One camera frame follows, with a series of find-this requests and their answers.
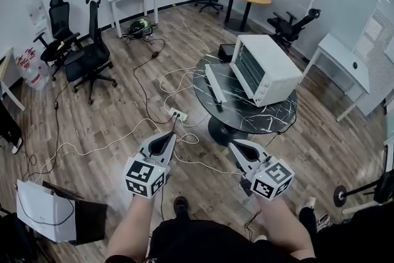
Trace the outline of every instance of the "chair armrest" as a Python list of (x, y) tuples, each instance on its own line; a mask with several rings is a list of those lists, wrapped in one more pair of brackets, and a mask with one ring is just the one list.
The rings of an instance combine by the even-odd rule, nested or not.
[(69, 37), (67, 37), (67, 38), (64, 39), (64, 43), (70, 42), (70, 41), (71, 41), (71, 42), (75, 41), (76, 38), (77, 38), (79, 35), (81, 35), (79, 32), (74, 33), (73, 35), (70, 35)]
[(274, 12), (273, 15), (277, 16), (280, 20), (286, 21), (279, 13)]
[(73, 54), (70, 54), (67, 56), (66, 61), (64, 62), (64, 65), (69, 65), (71, 63), (76, 62), (77, 60), (79, 60), (83, 55), (85, 54), (84, 51), (79, 51), (79, 52), (75, 52)]
[(45, 32), (41, 32), (40, 34), (37, 35), (37, 37), (33, 40), (33, 43), (37, 42), (39, 38), (41, 38)]
[(286, 13), (290, 16), (290, 21), (289, 21), (290, 25), (293, 23), (294, 20), (297, 20), (297, 18), (294, 15), (292, 15), (290, 12), (286, 11)]

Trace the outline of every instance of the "white cable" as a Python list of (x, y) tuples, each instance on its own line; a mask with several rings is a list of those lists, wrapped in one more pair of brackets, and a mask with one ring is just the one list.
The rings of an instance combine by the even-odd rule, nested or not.
[(173, 95), (176, 95), (176, 94), (178, 94), (179, 92), (181, 92), (181, 91), (183, 91), (183, 90), (190, 89), (191, 87), (193, 87), (193, 85), (188, 86), (188, 87), (186, 87), (186, 88), (183, 88), (183, 89), (181, 89), (181, 90), (179, 90), (179, 91), (177, 91), (177, 92), (175, 92), (175, 93), (173, 93), (173, 94), (170, 94), (168, 97), (166, 97), (166, 99), (164, 100), (164, 109), (165, 109), (166, 111), (168, 111), (168, 109), (167, 109), (167, 107), (166, 107), (166, 103), (167, 103), (167, 99), (168, 99), (168, 98), (171, 98)]
[[(197, 141), (196, 142), (188, 142), (187, 140), (184, 140), (184, 138), (187, 136), (194, 136), (194, 138), (197, 139)], [(177, 142), (185, 142), (186, 144), (197, 145), (199, 143), (199, 138), (189, 132), (188, 134), (183, 135), (180, 139), (177, 139)]]
[(189, 161), (181, 160), (181, 159), (178, 158), (176, 152), (174, 152), (174, 155), (175, 155), (175, 157), (176, 157), (180, 162), (183, 162), (183, 163), (188, 163), (188, 164), (202, 164), (204, 167), (206, 167), (206, 168), (208, 168), (208, 169), (211, 169), (211, 170), (214, 170), (214, 171), (216, 171), (216, 172), (219, 172), (219, 173), (221, 173), (221, 174), (237, 174), (237, 175), (239, 175), (239, 176), (244, 176), (243, 174), (238, 173), (238, 172), (223, 172), (223, 171), (220, 171), (220, 170), (215, 169), (215, 168), (213, 168), (213, 167), (207, 166), (205, 163), (202, 163), (202, 162), (200, 162), (200, 161), (189, 162)]
[(44, 164), (44, 165), (42, 166), (41, 171), (40, 171), (40, 173), (39, 173), (39, 177), (38, 177), (38, 179), (35, 181), (35, 183), (37, 183), (37, 182), (40, 180), (40, 178), (41, 178), (41, 176), (42, 176), (42, 171), (44, 170), (44, 168), (45, 168), (45, 167), (56, 157), (57, 152), (58, 152), (64, 145), (70, 145), (70, 146), (72, 146), (72, 147), (75, 149), (75, 151), (76, 151), (77, 154), (79, 154), (80, 156), (86, 156), (86, 155), (89, 155), (89, 154), (92, 153), (92, 152), (97, 152), (97, 151), (99, 151), (99, 150), (107, 149), (110, 145), (112, 145), (112, 144), (114, 144), (114, 143), (116, 143), (116, 142), (120, 142), (121, 140), (123, 140), (123, 139), (125, 139), (126, 137), (130, 136), (130, 135), (137, 129), (137, 127), (138, 127), (142, 122), (144, 122), (144, 121), (146, 121), (146, 120), (151, 121), (151, 122), (156, 126), (156, 128), (159, 130), (159, 132), (161, 132), (159, 126), (157, 126), (156, 123), (155, 123), (154, 121), (152, 121), (150, 118), (144, 118), (144, 119), (141, 120), (141, 121), (135, 126), (135, 128), (134, 128), (130, 133), (128, 133), (126, 136), (124, 136), (124, 137), (122, 137), (122, 138), (120, 138), (120, 139), (118, 139), (118, 140), (114, 140), (112, 143), (110, 143), (110, 144), (108, 144), (107, 146), (105, 146), (105, 147), (103, 147), (103, 148), (100, 148), (100, 149), (91, 150), (91, 151), (89, 151), (89, 152), (87, 152), (87, 153), (80, 153), (80, 152), (78, 151), (78, 149), (77, 149), (73, 144), (71, 144), (71, 143), (69, 143), (69, 142), (65, 142), (64, 144), (61, 144), (61, 145), (59, 146), (59, 148), (56, 150), (56, 152), (55, 152), (55, 154), (53, 155), (53, 157), (52, 157), (46, 164)]
[(198, 41), (200, 41), (201, 43), (203, 43), (203, 44), (205, 45), (205, 47), (207, 48), (208, 54), (210, 54), (211, 52), (209, 51), (209, 47), (207, 46), (207, 44), (205, 44), (204, 42), (202, 42), (202, 40), (200, 40), (197, 36), (195, 36), (192, 32), (190, 32), (189, 28), (187, 27), (187, 25), (186, 25), (186, 23), (185, 23), (185, 19), (183, 19), (182, 15), (179, 13), (179, 11), (178, 11), (175, 7), (173, 7), (173, 8), (174, 8), (174, 10), (179, 14), (179, 16), (182, 18), (182, 22), (183, 22), (183, 25), (185, 26), (186, 30), (187, 30), (191, 35), (193, 35)]
[(210, 115), (210, 114), (208, 113), (200, 122), (198, 122), (198, 123), (195, 124), (195, 125), (188, 125), (188, 124), (185, 124), (185, 123), (182, 122), (182, 121), (181, 121), (181, 123), (182, 123), (183, 126), (185, 126), (185, 127), (196, 127), (197, 125), (201, 124), (209, 115)]
[(161, 80), (160, 80), (160, 84), (159, 84), (160, 89), (161, 89), (162, 91), (166, 92), (166, 93), (175, 93), (175, 92), (177, 92), (177, 91), (179, 90), (179, 88), (180, 88), (180, 85), (182, 84), (183, 78), (184, 78), (187, 74), (189, 74), (189, 73), (194, 73), (194, 71), (188, 71), (187, 73), (185, 73), (185, 74), (182, 76), (182, 79), (180, 80), (179, 86), (178, 86), (178, 88), (177, 88), (175, 91), (167, 91), (167, 90), (165, 90), (165, 89), (162, 87), (164, 77), (166, 77), (167, 75), (169, 75), (169, 74), (171, 74), (171, 73), (175, 73), (176, 71), (179, 71), (179, 70), (189, 70), (189, 69), (195, 69), (195, 68), (197, 68), (197, 67), (180, 68), (180, 69), (176, 69), (176, 70), (170, 71), (170, 72), (168, 72), (168, 73), (165, 73), (165, 74), (163, 75), (163, 77), (161, 78)]

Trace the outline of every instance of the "round table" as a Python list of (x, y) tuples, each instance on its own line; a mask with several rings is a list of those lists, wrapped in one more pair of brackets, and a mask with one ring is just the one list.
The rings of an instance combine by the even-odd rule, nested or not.
[(266, 4), (271, 4), (271, 2), (272, 2), (271, 0), (243, 0), (243, 1), (247, 2), (243, 19), (242, 20), (230, 19), (231, 8), (233, 7), (234, 0), (229, 0), (228, 7), (227, 7), (226, 19), (224, 21), (225, 26), (227, 26), (229, 29), (237, 31), (237, 32), (248, 32), (250, 30), (250, 27), (246, 24), (246, 22), (247, 22), (247, 16), (249, 15), (249, 11), (251, 9), (252, 4), (266, 5)]
[[(223, 146), (233, 139), (247, 139), (248, 134), (269, 134), (291, 123), (297, 110), (297, 93), (293, 90), (287, 100), (258, 108), (248, 99), (229, 63), (217, 54), (205, 55), (196, 66), (193, 85), (198, 100), (211, 114), (208, 130)], [(227, 102), (218, 104), (205, 75), (205, 64), (211, 64)]]

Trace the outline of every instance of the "table base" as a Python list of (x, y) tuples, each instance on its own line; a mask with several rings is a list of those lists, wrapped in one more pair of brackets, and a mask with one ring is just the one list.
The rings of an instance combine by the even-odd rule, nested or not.
[(241, 31), (242, 20), (234, 18), (229, 19), (229, 21), (225, 22), (224, 25), (227, 28), (237, 32), (249, 32), (251, 30), (251, 27), (248, 24), (245, 24), (243, 30)]
[(227, 146), (234, 139), (247, 139), (248, 136), (247, 133), (233, 129), (213, 116), (209, 120), (208, 131), (211, 137), (222, 146)]

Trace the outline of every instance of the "round wooden table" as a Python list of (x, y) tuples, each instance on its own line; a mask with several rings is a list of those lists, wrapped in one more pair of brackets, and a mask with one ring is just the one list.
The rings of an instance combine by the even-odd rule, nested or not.
[(272, 2), (271, 0), (243, 0), (243, 1), (247, 2), (243, 19), (242, 20), (230, 19), (231, 8), (233, 7), (234, 0), (229, 0), (228, 7), (227, 7), (227, 15), (226, 15), (226, 19), (224, 21), (225, 26), (227, 26), (231, 30), (238, 31), (238, 32), (248, 32), (250, 30), (250, 28), (246, 24), (246, 22), (247, 22), (247, 16), (249, 15), (249, 11), (251, 9), (252, 4), (266, 5), (266, 4), (271, 4), (271, 2)]

